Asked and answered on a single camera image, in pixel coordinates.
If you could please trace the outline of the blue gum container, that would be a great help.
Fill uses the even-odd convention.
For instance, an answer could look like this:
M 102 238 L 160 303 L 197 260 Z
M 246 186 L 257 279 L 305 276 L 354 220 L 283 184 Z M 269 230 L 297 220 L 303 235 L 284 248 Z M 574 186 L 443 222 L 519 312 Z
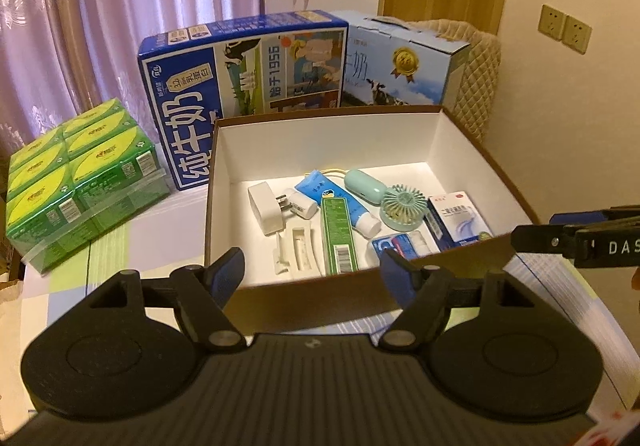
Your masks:
M 369 241 L 364 255 L 367 263 L 372 267 L 378 266 L 380 258 L 386 250 L 395 251 L 406 260 L 422 258 L 432 253 L 432 249 L 428 247 L 425 238 L 419 231 L 397 233 Z

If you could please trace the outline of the blue white medicine box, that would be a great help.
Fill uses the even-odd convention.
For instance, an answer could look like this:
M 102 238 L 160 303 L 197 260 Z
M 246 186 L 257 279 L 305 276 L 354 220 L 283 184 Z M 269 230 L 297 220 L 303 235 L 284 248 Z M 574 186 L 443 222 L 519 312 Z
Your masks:
M 494 237 L 465 192 L 428 197 L 424 221 L 440 251 Z

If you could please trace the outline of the mint handheld fan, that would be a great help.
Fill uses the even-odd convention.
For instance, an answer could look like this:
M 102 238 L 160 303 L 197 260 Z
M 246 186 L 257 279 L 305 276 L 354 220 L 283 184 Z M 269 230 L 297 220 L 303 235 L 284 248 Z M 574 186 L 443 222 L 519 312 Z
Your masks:
M 387 186 L 359 169 L 324 169 L 322 173 L 341 177 L 346 191 L 378 207 L 382 222 L 396 232 L 415 231 L 423 222 L 427 197 L 416 187 L 405 184 Z

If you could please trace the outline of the blue cream tube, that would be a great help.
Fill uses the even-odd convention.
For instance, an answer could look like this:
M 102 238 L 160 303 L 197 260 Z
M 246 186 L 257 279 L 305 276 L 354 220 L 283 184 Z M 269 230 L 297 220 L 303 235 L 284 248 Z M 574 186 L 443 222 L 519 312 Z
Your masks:
M 354 195 L 347 192 L 344 187 L 338 186 L 318 170 L 309 173 L 294 188 L 314 199 L 321 208 L 324 208 L 325 205 L 330 205 L 331 207 L 342 205 L 352 229 L 365 239 L 372 239 L 378 236 L 382 229 L 382 222 L 363 206 Z

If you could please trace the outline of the green slim box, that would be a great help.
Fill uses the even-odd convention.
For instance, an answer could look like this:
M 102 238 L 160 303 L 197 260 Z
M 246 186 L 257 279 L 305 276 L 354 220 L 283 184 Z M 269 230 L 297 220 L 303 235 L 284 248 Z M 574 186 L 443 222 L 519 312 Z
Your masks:
M 342 205 L 320 207 L 321 236 L 326 276 L 358 270 L 357 252 L 352 227 Z

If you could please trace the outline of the white plastic hair clip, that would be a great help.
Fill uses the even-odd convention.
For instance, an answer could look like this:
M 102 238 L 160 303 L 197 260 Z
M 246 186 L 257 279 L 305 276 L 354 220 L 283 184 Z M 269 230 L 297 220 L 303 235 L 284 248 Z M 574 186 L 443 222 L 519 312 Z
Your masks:
M 273 250 L 276 275 L 288 273 L 294 281 L 322 275 L 312 243 L 311 221 L 300 220 L 276 235 Z

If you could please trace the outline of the white wall charger plug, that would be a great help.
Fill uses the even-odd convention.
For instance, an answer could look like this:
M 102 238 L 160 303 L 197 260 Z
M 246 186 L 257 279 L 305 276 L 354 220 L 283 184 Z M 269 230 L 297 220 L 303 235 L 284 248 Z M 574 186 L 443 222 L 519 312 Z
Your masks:
M 249 186 L 247 195 L 254 217 L 265 236 L 285 229 L 284 213 L 291 206 L 288 197 L 274 195 L 267 182 Z

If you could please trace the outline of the white power adapter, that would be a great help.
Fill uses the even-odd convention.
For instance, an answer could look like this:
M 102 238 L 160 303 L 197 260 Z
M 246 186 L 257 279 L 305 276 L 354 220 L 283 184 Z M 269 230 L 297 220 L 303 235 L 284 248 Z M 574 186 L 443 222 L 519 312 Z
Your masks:
M 304 220 L 310 220 L 319 210 L 318 203 L 295 188 L 288 188 L 284 195 L 288 209 Z

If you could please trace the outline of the plaid tablecloth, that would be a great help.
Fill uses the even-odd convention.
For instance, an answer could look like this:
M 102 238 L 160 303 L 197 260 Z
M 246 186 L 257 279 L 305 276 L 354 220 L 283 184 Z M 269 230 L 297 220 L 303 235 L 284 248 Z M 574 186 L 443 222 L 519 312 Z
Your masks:
M 47 274 L 28 266 L 22 291 L 22 348 L 108 276 L 134 269 L 164 277 L 178 266 L 204 260 L 205 192 L 175 194 L 101 236 Z M 557 255 L 518 255 L 508 237 L 437 255 L 450 271 L 477 277 L 488 270 L 518 278 L 597 344 L 604 375 L 591 406 L 598 417 L 630 407 L 639 396 L 639 354 L 586 273 Z

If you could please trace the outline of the beige quilted chair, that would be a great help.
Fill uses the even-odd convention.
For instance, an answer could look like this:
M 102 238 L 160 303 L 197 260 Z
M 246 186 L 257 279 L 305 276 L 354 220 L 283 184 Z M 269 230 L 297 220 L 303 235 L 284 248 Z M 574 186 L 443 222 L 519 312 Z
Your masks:
M 464 21 L 428 20 L 410 22 L 420 30 L 431 30 L 439 38 L 469 43 L 468 62 L 460 82 L 456 102 L 448 106 L 451 114 L 482 143 L 494 107 L 501 63 L 499 38 L 482 32 Z

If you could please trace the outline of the green tea carton pack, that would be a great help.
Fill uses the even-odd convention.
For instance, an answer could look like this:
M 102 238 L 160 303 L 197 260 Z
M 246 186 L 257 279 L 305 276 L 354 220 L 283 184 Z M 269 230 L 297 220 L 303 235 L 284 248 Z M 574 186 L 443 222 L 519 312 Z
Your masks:
M 111 99 L 11 156 L 6 237 L 25 263 L 47 273 L 168 195 L 154 143 Z

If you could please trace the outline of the light blue milk gift box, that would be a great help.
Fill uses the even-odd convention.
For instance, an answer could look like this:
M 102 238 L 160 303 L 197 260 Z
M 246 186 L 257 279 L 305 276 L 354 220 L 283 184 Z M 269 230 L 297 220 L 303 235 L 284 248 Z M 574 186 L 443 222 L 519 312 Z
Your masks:
M 452 105 L 469 43 L 393 17 L 336 11 L 348 23 L 342 101 L 348 105 Z

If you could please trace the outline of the blue milk carton box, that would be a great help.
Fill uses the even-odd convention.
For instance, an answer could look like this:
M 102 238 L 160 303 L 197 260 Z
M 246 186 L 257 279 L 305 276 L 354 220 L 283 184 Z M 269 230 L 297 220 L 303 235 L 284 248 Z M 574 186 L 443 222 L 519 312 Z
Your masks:
M 207 182 L 219 119 L 340 105 L 347 30 L 346 21 L 311 10 L 145 38 L 138 66 L 175 187 Z

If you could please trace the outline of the pink curtain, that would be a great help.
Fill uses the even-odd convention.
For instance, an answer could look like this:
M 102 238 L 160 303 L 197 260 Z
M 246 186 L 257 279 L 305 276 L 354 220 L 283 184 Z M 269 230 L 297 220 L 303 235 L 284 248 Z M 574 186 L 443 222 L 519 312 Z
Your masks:
M 264 0 L 1 0 L 1 153 L 119 99 L 154 134 L 140 42 L 258 13 Z

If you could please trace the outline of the wall power socket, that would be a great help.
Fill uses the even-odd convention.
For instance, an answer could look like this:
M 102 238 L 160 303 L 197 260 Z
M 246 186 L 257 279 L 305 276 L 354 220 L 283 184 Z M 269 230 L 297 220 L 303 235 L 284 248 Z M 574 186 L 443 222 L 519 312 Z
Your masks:
M 566 14 L 553 6 L 543 4 L 541 6 L 538 21 L 538 32 L 553 40 L 560 41 L 563 35 Z
M 579 21 L 574 16 L 567 15 L 562 43 L 579 54 L 585 54 L 589 46 L 591 32 L 592 28 L 588 24 Z

